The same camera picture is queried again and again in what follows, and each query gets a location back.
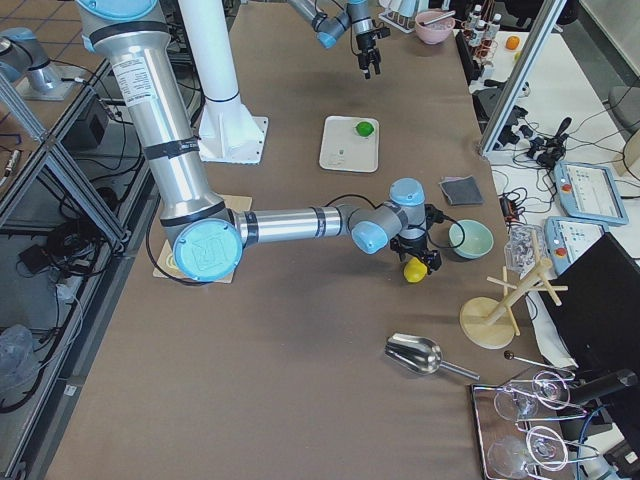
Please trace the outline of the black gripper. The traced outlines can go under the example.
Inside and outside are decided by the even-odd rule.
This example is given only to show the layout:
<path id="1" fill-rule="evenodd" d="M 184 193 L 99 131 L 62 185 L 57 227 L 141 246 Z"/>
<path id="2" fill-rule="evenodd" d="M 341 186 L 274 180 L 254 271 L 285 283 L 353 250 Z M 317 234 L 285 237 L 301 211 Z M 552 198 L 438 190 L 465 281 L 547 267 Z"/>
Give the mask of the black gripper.
<path id="1" fill-rule="evenodd" d="M 365 79 L 371 78 L 369 69 L 370 63 L 373 66 L 376 75 L 381 73 L 381 54 L 377 48 L 376 41 L 378 39 L 386 38 L 389 35 L 390 29 L 388 27 L 377 27 L 371 31 L 356 35 L 356 42 L 359 49 L 357 53 L 358 64 Z"/>
<path id="2" fill-rule="evenodd" d="M 431 275 L 442 265 L 440 253 L 428 248 L 427 233 L 424 230 L 419 230 L 418 235 L 414 238 L 398 234 L 390 240 L 389 246 L 393 252 L 398 254 L 401 262 L 407 261 L 409 257 L 422 262 L 426 267 L 427 275 Z"/>

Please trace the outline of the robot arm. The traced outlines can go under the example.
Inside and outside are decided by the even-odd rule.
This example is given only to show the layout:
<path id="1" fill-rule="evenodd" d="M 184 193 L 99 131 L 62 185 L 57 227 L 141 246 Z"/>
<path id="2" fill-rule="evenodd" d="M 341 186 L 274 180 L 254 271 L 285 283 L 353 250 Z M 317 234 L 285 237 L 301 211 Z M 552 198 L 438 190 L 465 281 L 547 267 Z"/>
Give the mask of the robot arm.
<path id="1" fill-rule="evenodd" d="M 371 78 L 371 69 L 380 74 L 382 61 L 376 41 L 390 35 L 386 26 L 377 26 L 366 1 L 348 1 L 345 6 L 337 2 L 339 12 L 330 17 L 316 1 L 293 0 L 288 4 L 312 27 L 316 39 L 325 48 L 332 48 L 343 34 L 355 36 L 357 50 L 352 53 L 358 60 L 359 69 L 366 79 Z"/>
<path id="2" fill-rule="evenodd" d="M 188 278 L 224 278 L 252 245 L 343 235 L 368 254 L 390 247 L 428 271 L 440 267 L 440 254 L 427 239 L 434 213 L 416 179 L 395 181 L 388 199 L 371 209 L 237 212 L 212 190 L 205 163 L 258 163 L 268 128 L 241 100 L 220 2 L 180 3 L 205 100 L 198 129 L 191 126 L 168 58 L 170 34 L 160 4 L 81 1 L 77 7 L 85 46 L 111 64 L 164 204 L 161 224 Z"/>

